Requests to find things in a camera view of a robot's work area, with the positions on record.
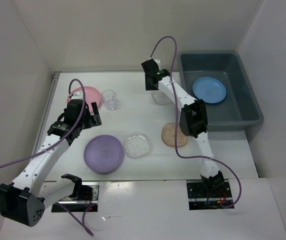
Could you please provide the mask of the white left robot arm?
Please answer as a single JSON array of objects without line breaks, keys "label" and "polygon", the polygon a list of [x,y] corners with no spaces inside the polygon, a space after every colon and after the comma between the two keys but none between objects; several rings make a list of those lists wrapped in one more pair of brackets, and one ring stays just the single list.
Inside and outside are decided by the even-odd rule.
[{"label": "white left robot arm", "polygon": [[64,197],[89,200],[92,188],[84,185],[78,176],[65,173],[52,186],[45,186],[44,181],[81,131],[101,124],[96,102],[87,104],[81,99],[70,100],[50,126],[38,155],[10,184],[0,185],[1,216],[33,227],[46,208]]}]

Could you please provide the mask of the pink round plate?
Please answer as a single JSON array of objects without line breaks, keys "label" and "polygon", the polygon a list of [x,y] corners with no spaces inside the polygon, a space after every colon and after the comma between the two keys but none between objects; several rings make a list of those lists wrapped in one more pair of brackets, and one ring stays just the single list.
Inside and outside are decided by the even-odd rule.
[{"label": "pink round plate", "polygon": [[[89,111],[93,112],[93,108],[91,103],[95,102],[97,107],[100,106],[101,103],[101,93],[94,87],[91,86],[85,86],[85,101],[88,104]],[[82,99],[81,97],[83,96],[82,94],[82,88],[78,87],[74,90],[71,91],[72,98],[73,99]]]}]

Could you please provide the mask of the clear textured glass plate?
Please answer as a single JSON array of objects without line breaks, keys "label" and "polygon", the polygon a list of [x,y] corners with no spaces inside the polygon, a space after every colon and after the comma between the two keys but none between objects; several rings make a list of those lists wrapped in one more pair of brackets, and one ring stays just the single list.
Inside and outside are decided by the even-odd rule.
[{"label": "clear textured glass plate", "polygon": [[136,133],[124,140],[123,148],[129,158],[138,160],[151,152],[152,143],[146,134]]}]

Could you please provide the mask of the clear small glass dish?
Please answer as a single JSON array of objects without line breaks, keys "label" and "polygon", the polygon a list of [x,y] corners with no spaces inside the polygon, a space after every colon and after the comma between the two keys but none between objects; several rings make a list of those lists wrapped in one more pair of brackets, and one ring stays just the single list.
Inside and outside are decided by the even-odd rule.
[{"label": "clear small glass dish", "polygon": [[153,90],[151,92],[151,97],[153,101],[158,105],[168,105],[173,102],[165,93],[160,90]]}]

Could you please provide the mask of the purple round plate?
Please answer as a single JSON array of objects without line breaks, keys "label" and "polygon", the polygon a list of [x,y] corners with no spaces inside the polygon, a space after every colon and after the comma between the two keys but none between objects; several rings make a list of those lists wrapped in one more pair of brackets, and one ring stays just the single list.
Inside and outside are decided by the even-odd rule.
[{"label": "purple round plate", "polygon": [[96,174],[111,174],[123,163],[123,145],[112,135],[96,136],[87,143],[83,159],[86,166]]}]

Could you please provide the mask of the blue round plate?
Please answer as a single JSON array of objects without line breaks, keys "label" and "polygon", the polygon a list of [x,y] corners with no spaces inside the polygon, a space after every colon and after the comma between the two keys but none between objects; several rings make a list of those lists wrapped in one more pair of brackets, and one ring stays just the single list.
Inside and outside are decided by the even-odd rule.
[{"label": "blue round plate", "polygon": [[196,98],[207,104],[218,104],[227,96],[224,84],[213,77],[197,79],[192,85],[192,91]]}]

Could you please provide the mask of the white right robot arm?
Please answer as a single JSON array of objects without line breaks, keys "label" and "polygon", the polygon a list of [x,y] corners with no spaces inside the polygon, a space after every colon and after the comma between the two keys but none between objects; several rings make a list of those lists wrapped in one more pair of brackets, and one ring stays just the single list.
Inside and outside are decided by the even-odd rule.
[{"label": "white right robot arm", "polygon": [[179,129],[185,136],[193,137],[200,149],[202,191],[207,197],[215,196],[225,180],[210,147],[205,102],[188,94],[171,78],[168,70],[159,68],[154,59],[149,58],[141,66],[145,75],[145,89],[160,90],[177,105]]}]

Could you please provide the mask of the brown translucent square plate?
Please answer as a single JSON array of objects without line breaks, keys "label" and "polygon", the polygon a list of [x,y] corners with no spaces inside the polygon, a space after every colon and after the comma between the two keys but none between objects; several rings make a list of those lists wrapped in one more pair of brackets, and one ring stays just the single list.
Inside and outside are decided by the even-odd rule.
[{"label": "brown translucent square plate", "polygon": [[[166,123],[161,131],[161,140],[169,147],[175,147],[175,129],[176,124],[174,122]],[[177,129],[177,147],[182,148],[189,142],[189,138],[185,136],[181,129]]]}]

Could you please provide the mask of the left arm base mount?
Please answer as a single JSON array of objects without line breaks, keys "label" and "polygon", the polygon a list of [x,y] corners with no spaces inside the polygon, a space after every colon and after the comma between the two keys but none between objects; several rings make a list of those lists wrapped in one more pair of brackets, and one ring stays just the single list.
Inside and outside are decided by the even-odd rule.
[{"label": "left arm base mount", "polygon": [[58,204],[63,205],[71,213],[83,213],[90,205],[88,212],[98,211],[99,200],[99,182],[84,181],[82,190],[76,199],[65,196],[57,203],[54,203],[51,208],[52,213],[63,213],[65,210]]}]

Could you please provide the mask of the clear plastic cup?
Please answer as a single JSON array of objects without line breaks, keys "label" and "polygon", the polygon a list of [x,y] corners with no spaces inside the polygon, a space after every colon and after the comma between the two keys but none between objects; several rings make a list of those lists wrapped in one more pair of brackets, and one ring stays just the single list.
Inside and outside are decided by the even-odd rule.
[{"label": "clear plastic cup", "polygon": [[116,109],[116,93],[113,90],[105,90],[101,93],[101,100],[106,109],[112,111]]}]

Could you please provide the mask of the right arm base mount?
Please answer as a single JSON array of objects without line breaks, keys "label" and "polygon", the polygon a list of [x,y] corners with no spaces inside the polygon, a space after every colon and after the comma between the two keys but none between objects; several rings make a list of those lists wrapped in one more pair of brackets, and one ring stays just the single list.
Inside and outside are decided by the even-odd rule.
[{"label": "right arm base mount", "polygon": [[228,181],[224,182],[221,189],[210,194],[207,194],[200,180],[187,181],[186,189],[190,211],[223,209],[221,204],[227,206],[234,202]]}]

